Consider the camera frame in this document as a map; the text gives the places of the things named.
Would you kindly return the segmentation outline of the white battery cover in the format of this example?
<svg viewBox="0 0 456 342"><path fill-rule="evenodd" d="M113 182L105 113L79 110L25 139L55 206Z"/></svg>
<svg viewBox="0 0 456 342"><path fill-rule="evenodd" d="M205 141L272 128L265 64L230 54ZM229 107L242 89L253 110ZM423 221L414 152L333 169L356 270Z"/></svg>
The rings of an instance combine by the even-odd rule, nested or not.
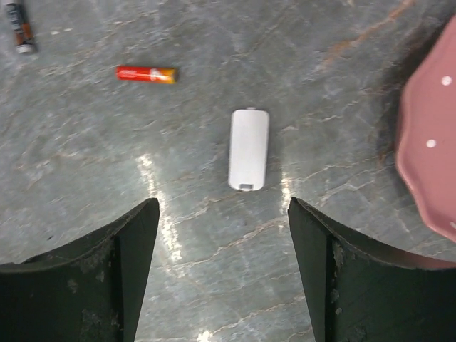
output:
<svg viewBox="0 0 456 342"><path fill-rule="evenodd" d="M232 113L228 184L243 192L260 190L266 179L269 114L255 108Z"/></svg>

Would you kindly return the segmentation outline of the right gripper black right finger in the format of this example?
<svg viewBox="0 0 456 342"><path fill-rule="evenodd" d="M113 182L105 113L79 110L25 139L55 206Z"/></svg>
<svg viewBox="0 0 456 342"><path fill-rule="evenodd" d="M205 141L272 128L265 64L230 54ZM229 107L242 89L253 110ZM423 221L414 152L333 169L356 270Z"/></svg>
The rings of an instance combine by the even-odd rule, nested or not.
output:
<svg viewBox="0 0 456 342"><path fill-rule="evenodd" d="M288 209L317 341L453 341L455 264L392 247L301 199Z"/></svg>

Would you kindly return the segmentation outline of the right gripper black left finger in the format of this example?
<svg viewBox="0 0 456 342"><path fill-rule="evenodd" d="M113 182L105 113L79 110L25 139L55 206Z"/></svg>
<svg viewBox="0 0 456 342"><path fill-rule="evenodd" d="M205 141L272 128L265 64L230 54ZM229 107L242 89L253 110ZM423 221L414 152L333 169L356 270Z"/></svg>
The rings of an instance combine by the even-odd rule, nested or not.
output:
<svg viewBox="0 0 456 342"><path fill-rule="evenodd" d="M2 341L134 341L160 217L150 198L83 237L1 265Z"/></svg>

